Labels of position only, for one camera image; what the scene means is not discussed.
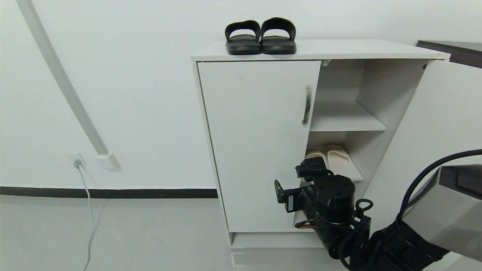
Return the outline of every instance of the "wall socket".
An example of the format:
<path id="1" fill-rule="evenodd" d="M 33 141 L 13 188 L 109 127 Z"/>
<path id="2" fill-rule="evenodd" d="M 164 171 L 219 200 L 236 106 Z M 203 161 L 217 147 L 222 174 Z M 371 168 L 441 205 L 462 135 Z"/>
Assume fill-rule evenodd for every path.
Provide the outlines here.
<path id="1" fill-rule="evenodd" d="M 68 160 L 70 161 L 70 164 L 73 165 L 74 164 L 74 161 L 76 159 L 79 159 L 81 162 L 82 162 L 82 165 L 83 166 L 86 166 L 87 164 L 85 163 L 84 159 L 82 158 L 82 156 L 80 155 L 80 153 L 78 152 L 73 152 L 73 151 L 68 151 L 66 153 L 66 157 L 68 158 Z"/>

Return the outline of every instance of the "cabinet top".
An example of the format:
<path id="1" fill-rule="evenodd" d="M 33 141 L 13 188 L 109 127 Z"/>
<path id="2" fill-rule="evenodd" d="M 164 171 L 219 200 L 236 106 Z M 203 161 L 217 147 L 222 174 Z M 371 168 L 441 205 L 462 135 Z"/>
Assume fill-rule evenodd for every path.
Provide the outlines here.
<path id="1" fill-rule="evenodd" d="M 230 55 L 225 41 L 204 47 L 191 56 L 191 61 L 269 61 L 318 59 L 421 58 L 449 59 L 450 54 L 382 40 L 295 40 L 295 54 Z"/>

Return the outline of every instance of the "electrical outlet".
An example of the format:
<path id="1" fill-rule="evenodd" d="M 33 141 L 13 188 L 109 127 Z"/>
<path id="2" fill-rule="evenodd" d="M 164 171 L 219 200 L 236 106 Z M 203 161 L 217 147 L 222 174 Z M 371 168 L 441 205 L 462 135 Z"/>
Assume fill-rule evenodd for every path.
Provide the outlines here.
<path id="1" fill-rule="evenodd" d="M 121 167 L 113 153 L 96 156 L 95 160 L 101 168 L 115 169 Z"/>
<path id="2" fill-rule="evenodd" d="M 80 153 L 78 152 L 72 152 L 72 151 L 68 151 L 67 154 L 66 154 L 66 157 L 68 158 L 68 160 L 70 161 L 70 164 L 73 165 L 74 164 L 74 161 L 76 159 L 79 159 L 81 162 L 82 162 L 82 165 L 83 166 L 86 166 L 87 164 L 85 163 L 84 159 L 82 158 L 82 156 L 80 155 Z"/>

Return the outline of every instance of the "black slipper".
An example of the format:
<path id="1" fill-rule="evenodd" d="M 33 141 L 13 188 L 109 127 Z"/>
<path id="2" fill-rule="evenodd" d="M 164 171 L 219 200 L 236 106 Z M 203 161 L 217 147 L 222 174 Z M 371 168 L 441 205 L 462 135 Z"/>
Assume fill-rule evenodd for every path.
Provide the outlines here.
<path id="1" fill-rule="evenodd" d="M 237 35 L 229 37 L 232 32 L 238 29 L 250 29 L 254 31 L 253 35 Z M 226 49 L 229 54 L 260 54 L 261 43 L 259 36 L 261 36 L 261 28 L 257 21 L 249 20 L 244 22 L 232 23 L 226 27 L 224 31 L 226 36 Z"/>
<path id="2" fill-rule="evenodd" d="M 281 29 L 288 32 L 289 38 L 280 36 L 264 37 L 270 29 Z M 296 52 L 296 28 L 286 19 L 274 17 L 266 20 L 261 27 L 261 45 L 264 54 L 294 54 Z"/>

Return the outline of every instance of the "cabinet door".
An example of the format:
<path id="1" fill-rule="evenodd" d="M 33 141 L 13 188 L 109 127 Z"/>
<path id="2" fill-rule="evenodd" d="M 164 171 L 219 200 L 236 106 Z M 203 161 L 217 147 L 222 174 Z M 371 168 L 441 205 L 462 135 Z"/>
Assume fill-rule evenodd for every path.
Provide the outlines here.
<path id="1" fill-rule="evenodd" d="M 198 63 L 219 185 L 230 232 L 291 231 L 274 180 L 299 187 L 320 61 Z"/>
<path id="2" fill-rule="evenodd" d="M 425 167 L 480 149 L 481 136 L 482 69 L 431 61 L 365 195 L 375 203 L 367 212 L 372 230 L 393 221 L 407 188 Z M 452 162 L 467 163 L 482 163 L 482 157 Z"/>

